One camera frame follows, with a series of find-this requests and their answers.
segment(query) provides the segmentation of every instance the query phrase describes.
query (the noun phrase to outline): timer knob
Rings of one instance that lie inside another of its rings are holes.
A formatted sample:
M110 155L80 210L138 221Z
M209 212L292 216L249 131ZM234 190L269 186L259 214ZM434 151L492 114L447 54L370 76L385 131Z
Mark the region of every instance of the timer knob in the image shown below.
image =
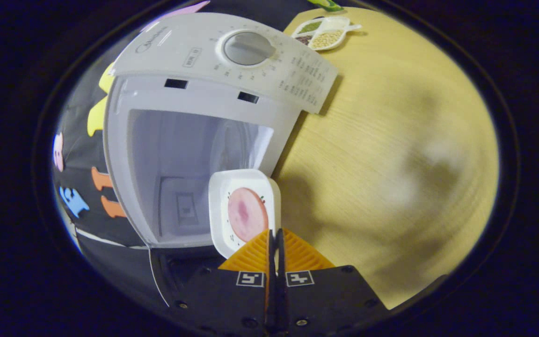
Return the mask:
M270 41L253 33L242 32L231 36L223 47L227 59L242 66L253 66L270 58L276 52Z

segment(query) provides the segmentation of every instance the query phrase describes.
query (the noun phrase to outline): brand logo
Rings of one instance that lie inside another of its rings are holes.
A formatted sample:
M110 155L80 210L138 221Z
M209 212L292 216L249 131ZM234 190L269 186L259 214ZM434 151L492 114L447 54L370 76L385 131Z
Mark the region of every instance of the brand logo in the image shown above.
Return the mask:
M166 30L167 26L164 26L162 27L160 30L158 30L158 32L156 32L151 38L149 38L145 43L139 45L139 47L137 47L136 49L136 53L137 54L140 54L140 53L143 53L145 51L147 51L147 49L149 49L149 47L151 47L151 45L153 44L153 42L155 41L156 38L158 38L158 36L160 34L162 34L162 32L164 30Z

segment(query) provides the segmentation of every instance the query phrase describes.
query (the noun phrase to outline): green object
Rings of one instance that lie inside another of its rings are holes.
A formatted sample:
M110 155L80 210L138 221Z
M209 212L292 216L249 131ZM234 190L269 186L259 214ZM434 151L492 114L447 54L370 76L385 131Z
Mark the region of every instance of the green object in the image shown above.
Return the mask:
M316 30L317 27L321 25L321 21L310 23L306 26L304 26L298 34L306 33L306 32L312 32L313 30Z
M335 11L342 11L344 8L338 6L335 2L332 0L307 0L311 2L314 5L317 5L329 12L335 12Z

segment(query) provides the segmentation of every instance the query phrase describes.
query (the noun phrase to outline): white divided dish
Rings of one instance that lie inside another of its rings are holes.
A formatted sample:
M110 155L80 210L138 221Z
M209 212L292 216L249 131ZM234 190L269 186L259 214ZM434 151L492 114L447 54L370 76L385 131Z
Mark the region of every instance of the white divided dish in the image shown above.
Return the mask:
M280 189L276 182L259 170L244 169L214 173L209 180L209 214L211 239L218 252L229 258L246 244L233 229L228 204L235 190L247 189L248 194L261 201L267 214L267 229L273 235L280 228Z
M319 22L319 26L317 26L315 30L311 30L309 32L301 32L303 28L305 28L307 25L312 25L317 22ZM291 36L306 44L314 51L327 51L328 49L338 47L342 43L342 41L344 41L344 37L346 36L347 32L359 29L361 27L361 25L351 25L350 19L348 17L322 17L320 19L313 19L303 22L295 29L295 32ZM337 38L334 37L332 39L332 43L321 46L314 46L316 42L319 42L319 39L325 36L324 34L338 34L338 32L340 32L340 35Z

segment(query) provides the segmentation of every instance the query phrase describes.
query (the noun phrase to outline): lentil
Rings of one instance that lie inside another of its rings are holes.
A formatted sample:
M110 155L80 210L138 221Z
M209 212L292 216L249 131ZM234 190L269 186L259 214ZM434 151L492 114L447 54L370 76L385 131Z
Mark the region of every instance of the lentil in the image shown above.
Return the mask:
M329 47L334 44L340 36L342 36L343 30L334 30L333 32L321 33L313 40L312 48L319 49Z
M304 26L303 28L301 28L301 31L298 32L297 34L306 33L306 32L312 32L313 30L316 30L317 27L319 27L319 25L321 25L321 21L312 22L312 23Z
M313 36L301 36L301 37L297 37L295 39L301 41L302 44L308 45L309 41L311 40L312 37Z

